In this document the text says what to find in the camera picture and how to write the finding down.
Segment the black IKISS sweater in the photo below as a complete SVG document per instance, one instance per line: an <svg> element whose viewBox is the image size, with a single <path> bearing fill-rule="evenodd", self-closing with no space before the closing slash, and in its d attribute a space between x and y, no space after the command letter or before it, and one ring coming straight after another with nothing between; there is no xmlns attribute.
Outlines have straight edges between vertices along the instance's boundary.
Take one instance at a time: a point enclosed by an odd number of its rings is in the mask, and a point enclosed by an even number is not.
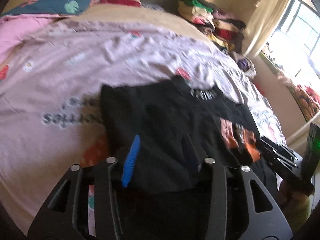
<svg viewBox="0 0 320 240"><path fill-rule="evenodd" d="M179 75L146 86L104 85L101 114L111 153L129 147L140 136L130 186L150 195L142 211L126 219L131 239L199 239L207 212L182 152L188 135L199 158L237 168L240 156L253 158L251 168L271 196L278 193L275 173L255 148L259 137L249 108L224 96L218 87L198 90Z"/></svg>

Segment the colourful clothes on windowsill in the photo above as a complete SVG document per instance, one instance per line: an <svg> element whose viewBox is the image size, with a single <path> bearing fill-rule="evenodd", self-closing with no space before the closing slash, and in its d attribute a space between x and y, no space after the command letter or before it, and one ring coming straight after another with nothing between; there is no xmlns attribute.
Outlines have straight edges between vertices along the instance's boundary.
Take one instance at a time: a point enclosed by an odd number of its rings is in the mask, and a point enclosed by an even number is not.
<svg viewBox="0 0 320 240"><path fill-rule="evenodd" d="M276 76L276 80L289 90L306 122L319 114L318 93L309 86L296 85L290 78L286 77L284 72L279 67L276 67L263 52L260 52L259 56Z"/></svg>

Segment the cream curtain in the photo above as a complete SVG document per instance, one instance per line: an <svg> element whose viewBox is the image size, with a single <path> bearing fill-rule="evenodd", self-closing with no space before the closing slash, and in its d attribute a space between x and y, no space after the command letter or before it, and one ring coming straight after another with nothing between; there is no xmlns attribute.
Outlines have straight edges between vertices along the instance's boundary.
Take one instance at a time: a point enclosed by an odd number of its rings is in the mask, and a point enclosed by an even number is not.
<svg viewBox="0 0 320 240"><path fill-rule="evenodd" d="M242 53L257 56L277 27L290 0L260 0L245 31Z"/></svg>

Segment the lilac strawberry print duvet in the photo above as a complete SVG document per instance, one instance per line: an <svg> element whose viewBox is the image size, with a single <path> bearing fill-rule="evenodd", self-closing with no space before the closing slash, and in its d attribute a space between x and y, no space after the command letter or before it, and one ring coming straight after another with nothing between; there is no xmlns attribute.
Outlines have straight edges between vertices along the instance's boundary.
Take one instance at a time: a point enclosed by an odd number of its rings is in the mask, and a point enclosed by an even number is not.
<svg viewBox="0 0 320 240"><path fill-rule="evenodd" d="M285 137L267 99L233 59L188 23L63 20L30 34L1 74L1 204L23 234L74 163L106 154L103 84L140 86L181 75L247 105L261 135Z"/></svg>

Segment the teal floral quilt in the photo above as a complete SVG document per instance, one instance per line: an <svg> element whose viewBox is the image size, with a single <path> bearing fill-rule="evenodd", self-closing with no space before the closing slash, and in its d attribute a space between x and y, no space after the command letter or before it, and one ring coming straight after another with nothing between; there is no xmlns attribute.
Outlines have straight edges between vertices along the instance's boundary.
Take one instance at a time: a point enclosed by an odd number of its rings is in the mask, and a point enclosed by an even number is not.
<svg viewBox="0 0 320 240"><path fill-rule="evenodd" d="M24 0L15 8L2 15L16 16L20 14L57 14L79 15L96 0Z"/></svg>

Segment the purple cloth in bag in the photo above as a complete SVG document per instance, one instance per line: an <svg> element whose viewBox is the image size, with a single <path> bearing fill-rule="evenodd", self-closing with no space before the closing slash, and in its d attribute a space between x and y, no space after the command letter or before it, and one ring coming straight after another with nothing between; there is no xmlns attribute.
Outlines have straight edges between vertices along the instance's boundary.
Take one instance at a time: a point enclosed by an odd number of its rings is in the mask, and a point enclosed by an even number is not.
<svg viewBox="0 0 320 240"><path fill-rule="evenodd" d="M234 51L231 53L231 57L236 62L240 70L244 72L244 75L246 77L248 77L251 80L253 80L256 77L257 72L255 70L255 66L249 58L241 54L238 54Z"/></svg>

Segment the beige bed sheet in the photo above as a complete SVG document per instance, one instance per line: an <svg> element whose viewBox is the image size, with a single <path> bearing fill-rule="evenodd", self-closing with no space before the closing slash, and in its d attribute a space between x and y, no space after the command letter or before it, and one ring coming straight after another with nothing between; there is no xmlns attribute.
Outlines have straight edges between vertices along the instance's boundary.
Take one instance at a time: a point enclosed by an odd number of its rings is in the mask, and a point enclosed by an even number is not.
<svg viewBox="0 0 320 240"><path fill-rule="evenodd" d="M71 17L71 20L76 22L91 21L151 24L195 40L202 42L209 41L203 33L183 18L168 12L156 11L144 7L97 4L86 9L81 15Z"/></svg>

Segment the red and cream pillow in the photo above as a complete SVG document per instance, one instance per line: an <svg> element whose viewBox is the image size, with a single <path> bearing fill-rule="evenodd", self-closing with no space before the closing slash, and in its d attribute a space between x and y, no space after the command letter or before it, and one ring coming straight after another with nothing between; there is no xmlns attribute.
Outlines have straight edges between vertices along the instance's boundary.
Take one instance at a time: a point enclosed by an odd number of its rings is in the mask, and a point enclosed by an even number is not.
<svg viewBox="0 0 320 240"><path fill-rule="evenodd" d="M90 6L97 4L114 4L114 5L124 5L131 7L141 7L140 0L91 0Z"/></svg>

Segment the pile of folded clothes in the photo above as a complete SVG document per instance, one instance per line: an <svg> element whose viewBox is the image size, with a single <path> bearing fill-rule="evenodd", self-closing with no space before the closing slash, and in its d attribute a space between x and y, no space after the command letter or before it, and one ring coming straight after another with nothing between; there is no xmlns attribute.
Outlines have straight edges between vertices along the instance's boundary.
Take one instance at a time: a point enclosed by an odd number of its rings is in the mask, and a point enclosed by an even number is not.
<svg viewBox="0 0 320 240"><path fill-rule="evenodd" d="M217 46L241 53L246 24L205 0L180 0L178 13Z"/></svg>

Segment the pink blanket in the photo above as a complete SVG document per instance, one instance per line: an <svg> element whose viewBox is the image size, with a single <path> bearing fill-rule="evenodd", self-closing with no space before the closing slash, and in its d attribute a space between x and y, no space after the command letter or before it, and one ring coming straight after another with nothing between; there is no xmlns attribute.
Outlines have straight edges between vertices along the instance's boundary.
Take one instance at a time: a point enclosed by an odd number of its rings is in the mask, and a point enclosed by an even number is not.
<svg viewBox="0 0 320 240"><path fill-rule="evenodd" d="M19 45L24 37L63 18L58 14L20 14L1 17L1 63Z"/></svg>

